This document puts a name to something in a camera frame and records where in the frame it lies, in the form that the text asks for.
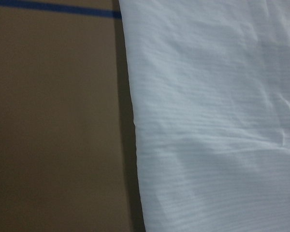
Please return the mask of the light blue button-up shirt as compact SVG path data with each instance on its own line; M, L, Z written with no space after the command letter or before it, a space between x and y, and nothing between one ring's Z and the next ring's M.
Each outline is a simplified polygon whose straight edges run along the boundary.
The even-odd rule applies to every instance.
M122 0L148 232L290 232L290 0Z

